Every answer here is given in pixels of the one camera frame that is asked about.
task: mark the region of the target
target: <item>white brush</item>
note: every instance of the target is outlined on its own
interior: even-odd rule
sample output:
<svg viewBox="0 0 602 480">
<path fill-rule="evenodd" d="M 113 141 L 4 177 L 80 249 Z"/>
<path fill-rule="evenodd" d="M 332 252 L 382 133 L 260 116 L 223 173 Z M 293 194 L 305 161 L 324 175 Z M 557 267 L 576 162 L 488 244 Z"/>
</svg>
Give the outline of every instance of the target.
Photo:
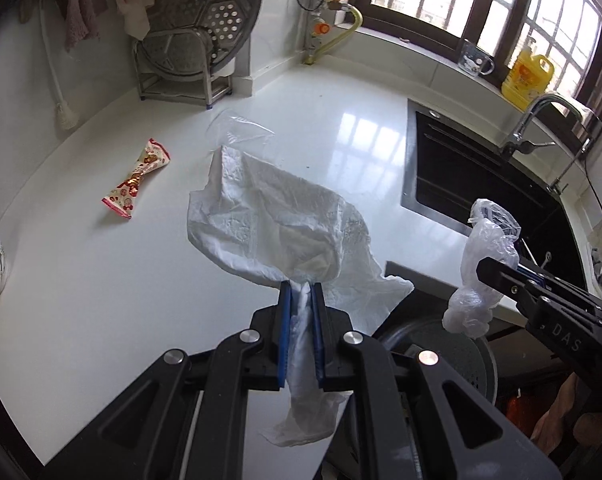
<svg viewBox="0 0 602 480">
<path fill-rule="evenodd" d="M 46 13 L 43 9 L 44 1 L 38 1 L 38 11 L 41 19 L 41 36 L 43 37 L 43 45 L 46 48 L 47 64 L 50 67 L 50 74 L 52 75 L 52 81 L 54 83 L 54 90 L 56 92 L 56 118 L 59 121 L 60 127 L 63 130 L 71 130 L 77 124 L 79 124 L 79 117 L 75 114 L 67 101 L 63 99 L 61 94 L 61 87 L 59 86 L 59 80 L 56 78 L 56 71 L 52 64 L 52 55 L 50 54 L 50 44 L 47 39 L 47 27 L 46 27 Z"/>
</svg>

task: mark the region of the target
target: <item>candy wrapper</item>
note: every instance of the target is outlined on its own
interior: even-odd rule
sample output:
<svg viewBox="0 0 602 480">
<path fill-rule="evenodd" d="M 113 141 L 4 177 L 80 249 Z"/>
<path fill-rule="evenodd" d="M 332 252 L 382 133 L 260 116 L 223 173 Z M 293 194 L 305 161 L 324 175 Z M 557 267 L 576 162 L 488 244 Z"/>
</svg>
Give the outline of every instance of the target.
<svg viewBox="0 0 602 480">
<path fill-rule="evenodd" d="M 170 161 L 170 154 L 156 140 L 150 139 L 136 160 L 134 169 L 127 176 L 126 180 L 116 186 L 110 193 L 102 199 L 102 202 L 108 206 L 117 215 L 123 218 L 132 218 L 134 210 L 134 200 L 139 192 L 139 186 L 143 177 Z"/>
</svg>

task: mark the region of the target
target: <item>dish soap bottle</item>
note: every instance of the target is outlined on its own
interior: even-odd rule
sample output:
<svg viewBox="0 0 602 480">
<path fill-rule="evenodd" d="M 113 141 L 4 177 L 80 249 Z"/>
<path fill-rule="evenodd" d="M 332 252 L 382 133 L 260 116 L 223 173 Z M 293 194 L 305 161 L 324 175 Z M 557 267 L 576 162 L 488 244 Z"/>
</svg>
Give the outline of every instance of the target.
<svg viewBox="0 0 602 480">
<path fill-rule="evenodd" d="M 554 75 L 554 65 L 549 59 L 542 54 L 532 54 L 535 42 L 534 38 L 527 37 L 525 46 L 501 85 L 505 99 L 521 111 L 545 92 Z"/>
</svg>

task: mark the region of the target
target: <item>kitchen counter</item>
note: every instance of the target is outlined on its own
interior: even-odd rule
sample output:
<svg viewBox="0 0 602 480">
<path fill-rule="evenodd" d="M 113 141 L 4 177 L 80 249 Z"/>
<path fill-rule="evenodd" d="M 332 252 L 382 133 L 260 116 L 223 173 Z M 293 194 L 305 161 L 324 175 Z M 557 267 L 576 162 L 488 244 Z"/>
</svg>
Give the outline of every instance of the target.
<svg viewBox="0 0 602 480">
<path fill-rule="evenodd" d="M 0 222 L 13 264 L 0 295 L 0 397 L 42 462 L 165 350 L 213 348 L 275 303 L 276 290 L 227 274 L 188 243 L 188 192 L 206 184 L 206 128 L 222 108 L 276 132 L 256 155 L 353 203 L 382 266 L 459 286 L 466 237 L 400 203 L 408 96 L 418 100 L 320 64 L 211 112 L 140 102 L 132 90 L 57 149 Z M 172 161 L 143 183 L 128 221 L 100 199 L 150 137 Z M 578 215 L 566 209 L 586 254 Z M 523 324 L 513 305 L 505 299 L 496 316 Z M 283 449 L 259 434 L 288 403 L 287 392 L 250 393 L 246 480 L 315 473 L 327 440 Z"/>
</svg>

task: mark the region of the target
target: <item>yellow hose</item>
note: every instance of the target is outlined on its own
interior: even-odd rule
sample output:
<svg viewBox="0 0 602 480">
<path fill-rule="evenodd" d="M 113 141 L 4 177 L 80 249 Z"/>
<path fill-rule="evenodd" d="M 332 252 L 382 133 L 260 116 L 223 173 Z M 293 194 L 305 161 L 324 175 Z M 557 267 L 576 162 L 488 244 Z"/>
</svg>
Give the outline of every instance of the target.
<svg viewBox="0 0 602 480">
<path fill-rule="evenodd" d="M 316 62 L 316 60 L 319 59 L 319 57 L 321 57 L 329 49 L 343 41 L 351 34 L 354 34 L 356 30 L 363 24 L 363 15 L 361 14 L 360 10 L 358 10 L 354 5 L 348 4 L 348 11 L 351 12 L 354 16 L 354 24 L 350 28 L 348 28 L 348 30 L 345 30 L 343 33 L 339 34 L 333 40 L 319 47 L 313 55 L 308 56 L 304 61 L 306 65 L 313 65 Z"/>
</svg>

